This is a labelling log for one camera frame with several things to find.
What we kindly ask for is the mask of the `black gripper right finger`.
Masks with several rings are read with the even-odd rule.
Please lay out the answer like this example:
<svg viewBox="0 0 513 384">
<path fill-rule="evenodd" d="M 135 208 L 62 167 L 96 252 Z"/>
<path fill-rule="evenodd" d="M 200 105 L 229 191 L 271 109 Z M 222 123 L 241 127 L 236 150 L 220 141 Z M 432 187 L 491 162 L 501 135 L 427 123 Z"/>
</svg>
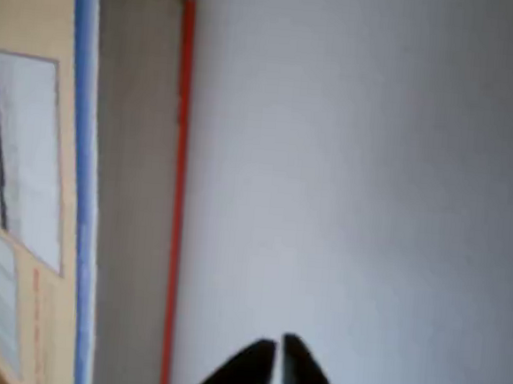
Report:
<svg viewBox="0 0 513 384">
<path fill-rule="evenodd" d="M 284 334 L 283 384 L 330 384 L 305 342 L 296 333 Z"/>
</svg>

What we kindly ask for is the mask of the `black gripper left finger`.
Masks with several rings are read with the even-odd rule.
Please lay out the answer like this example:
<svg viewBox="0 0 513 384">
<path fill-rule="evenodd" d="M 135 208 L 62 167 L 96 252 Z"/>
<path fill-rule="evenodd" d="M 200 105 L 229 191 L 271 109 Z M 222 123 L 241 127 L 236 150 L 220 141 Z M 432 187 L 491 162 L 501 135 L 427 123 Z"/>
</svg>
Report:
<svg viewBox="0 0 513 384">
<path fill-rule="evenodd" d="M 228 358 L 199 384 L 271 384 L 276 348 L 274 340 L 260 338 Z"/>
</svg>

